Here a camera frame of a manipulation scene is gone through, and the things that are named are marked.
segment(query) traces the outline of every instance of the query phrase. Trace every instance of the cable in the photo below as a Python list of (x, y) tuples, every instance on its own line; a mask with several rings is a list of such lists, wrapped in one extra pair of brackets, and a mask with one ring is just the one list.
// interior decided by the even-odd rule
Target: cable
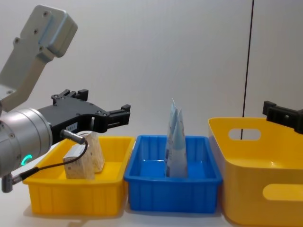
[(57, 163), (57, 164), (53, 164), (53, 165), (49, 165), (49, 166), (31, 168), (31, 169), (29, 169), (29, 170), (27, 170), (27, 171), (25, 171), (23, 173), (20, 173), (19, 175), (15, 176), (14, 179), (13, 179), (13, 184), (16, 184), (16, 183), (18, 183), (20, 181), (25, 180), (26, 178), (28, 178), (29, 176), (31, 176), (31, 175), (39, 172), (40, 170), (44, 170), (44, 169), (48, 169), (48, 168), (53, 168), (53, 167), (57, 167), (57, 166), (63, 166), (63, 165), (66, 165), (66, 164), (69, 164), (69, 163), (77, 161), (78, 159), (80, 159), (85, 154), (85, 152), (86, 152), (86, 150), (87, 150), (87, 148), (89, 146), (87, 140), (85, 140), (84, 143), (85, 143), (85, 148), (84, 148), (84, 150), (82, 151), (82, 153), (78, 157), (76, 157), (76, 158), (74, 158), (72, 160), (66, 161), (66, 162), (61, 162), (61, 163)]
[[(250, 65), (250, 42), (251, 42), (251, 31), (252, 31), (252, 18), (253, 18), (253, 15), (254, 15), (254, 3), (255, 3), (255, 0), (252, 0), (252, 2), (251, 2), (251, 16), (250, 16), (250, 36), (249, 36), (249, 40), (248, 40), (248, 52), (247, 52), (247, 64), (246, 64), (246, 76), (245, 76), (245, 86), (244, 86), (244, 100), (243, 100), (242, 117), (244, 117), (244, 115), (245, 115), (248, 69), (249, 69), (249, 65)], [(241, 129), (240, 139), (242, 139), (242, 138), (243, 138), (243, 129)]]
[(49, 166), (44, 166), (44, 167), (39, 168), (39, 170), (53, 168), (53, 167), (57, 167), (57, 166), (63, 166), (63, 165), (66, 165), (66, 164), (77, 161), (78, 159), (80, 159), (85, 154), (85, 152), (87, 150), (87, 147), (89, 145), (87, 140), (85, 140), (84, 143), (85, 143), (85, 148), (78, 157), (74, 158), (73, 160), (66, 161), (66, 162), (61, 162), (61, 163), (57, 163), (57, 164), (53, 164), (53, 165), (49, 165)]

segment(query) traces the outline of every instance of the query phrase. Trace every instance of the metal cylinder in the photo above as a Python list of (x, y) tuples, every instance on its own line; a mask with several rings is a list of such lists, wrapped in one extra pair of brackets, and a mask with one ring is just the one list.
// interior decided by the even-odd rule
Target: metal cylinder
[(0, 117), (0, 177), (45, 154), (53, 142), (47, 120), (25, 108)]
[(79, 136), (75, 133), (72, 133), (71, 131), (67, 131), (65, 129), (61, 130), (61, 133), (60, 133), (61, 137), (65, 138), (65, 139), (70, 139), (76, 143), (79, 143), (79, 144), (83, 144), (85, 142), (85, 138), (82, 137), (82, 136)]

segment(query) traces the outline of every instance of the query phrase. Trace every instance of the tissue box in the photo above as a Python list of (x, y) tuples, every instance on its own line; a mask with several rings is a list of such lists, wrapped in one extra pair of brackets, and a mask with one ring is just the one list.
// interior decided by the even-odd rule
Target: tissue box
[(105, 160), (100, 146), (99, 137), (96, 132), (82, 133), (80, 136), (85, 137), (89, 143), (88, 151), (92, 154), (92, 162), (95, 173), (100, 173), (103, 169)]
[[(89, 147), (85, 154), (69, 164), (64, 165), (65, 174), (67, 179), (95, 179), (94, 168), (92, 165), (92, 154), (89, 151)], [(79, 157), (84, 151), (85, 145), (75, 144), (63, 157), (63, 162)]]

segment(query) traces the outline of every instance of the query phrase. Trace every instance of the green indicator light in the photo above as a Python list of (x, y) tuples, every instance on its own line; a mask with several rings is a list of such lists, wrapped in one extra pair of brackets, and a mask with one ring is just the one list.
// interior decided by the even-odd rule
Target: green indicator light
[(27, 161), (28, 161), (29, 159), (32, 159), (32, 158), (33, 158), (32, 155), (26, 155), (26, 156), (22, 159), (21, 165), (24, 166), (24, 165), (27, 163)]

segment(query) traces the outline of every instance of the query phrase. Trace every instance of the white plastic bag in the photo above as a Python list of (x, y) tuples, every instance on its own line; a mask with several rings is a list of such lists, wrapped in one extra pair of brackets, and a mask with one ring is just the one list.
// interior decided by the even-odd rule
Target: white plastic bag
[(178, 120), (172, 137), (171, 150), (166, 164), (167, 177), (187, 177), (187, 156), (182, 111), (178, 113)]
[(176, 108), (174, 100), (172, 100), (170, 107), (170, 116), (169, 116), (169, 129), (167, 131), (167, 140), (166, 140), (165, 155), (164, 155), (165, 163), (167, 163), (167, 159), (169, 157), (169, 151), (171, 150), (172, 135), (175, 130), (177, 118), (178, 118), (178, 110)]

